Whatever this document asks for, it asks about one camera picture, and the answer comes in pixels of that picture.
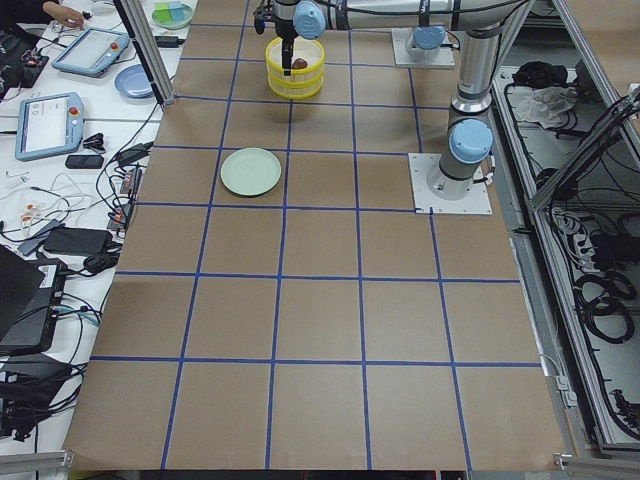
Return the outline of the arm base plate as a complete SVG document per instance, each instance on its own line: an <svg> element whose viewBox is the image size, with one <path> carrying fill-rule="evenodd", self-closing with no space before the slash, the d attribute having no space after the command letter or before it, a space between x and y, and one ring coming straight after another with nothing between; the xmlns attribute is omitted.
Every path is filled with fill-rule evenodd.
<svg viewBox="0 0 640 480"><path fill-rule="evenodd" d="M409 173L417 214L484 215L492 214L488 187L482 168L466 180L453 180L440 169L441 154L409 153Z"/></svg>
<svg viewBox="0 0 640 480"><path fill-rule="evenodd" d="M453 44L449 41L446 31L445 41L438 49L413 50L410 49L411 28L394 28L391 30L392 46L395 65L401 68L426 68L451 70L455 67Z"/></svg>

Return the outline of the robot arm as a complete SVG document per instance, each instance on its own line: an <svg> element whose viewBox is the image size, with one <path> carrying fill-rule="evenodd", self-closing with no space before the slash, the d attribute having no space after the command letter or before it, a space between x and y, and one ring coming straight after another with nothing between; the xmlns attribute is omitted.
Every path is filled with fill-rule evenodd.
<svg viewBox="0 0 640 480"><path fill-rule="evenodd" d="M436 196L461 200L494 142L486 116L504 29L529 8L527 1L262 1L253 18L257 33L274 25L286 75L292 71L295 40L315 40L327 30L405 27L412 31L411 46L420 50L438 48L447 30L460 32L464 40L447 148L426 182Z"/></svg>
<svg viewBox="0 0 640 480"><path fill-rule="evenodd" d="M415 27L410 36L410 49L434 50L438 49L446 38L444 26Z"/></svg>

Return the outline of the person's hand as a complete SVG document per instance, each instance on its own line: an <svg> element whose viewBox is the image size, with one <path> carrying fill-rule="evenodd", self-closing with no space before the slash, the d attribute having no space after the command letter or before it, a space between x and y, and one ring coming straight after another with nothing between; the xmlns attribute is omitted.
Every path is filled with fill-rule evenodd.
<svg viewBox="0 0 640 480"><path fill-rule="evenodd" d="M76 10L65 10L60 14L58 22L72 29L83 29L85 18Z"/></svg>

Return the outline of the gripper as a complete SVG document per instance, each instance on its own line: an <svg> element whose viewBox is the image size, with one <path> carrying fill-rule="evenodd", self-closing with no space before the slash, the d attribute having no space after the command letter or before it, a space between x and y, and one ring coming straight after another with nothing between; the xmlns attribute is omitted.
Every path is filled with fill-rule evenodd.
<svg viewBox="0 0 640 480"><path fill-rule="evenodd" d="M292 20L276 19L276 34L282 38L281 61L284 75L289 75L293 63L293 40L298 36Z"/></svg>

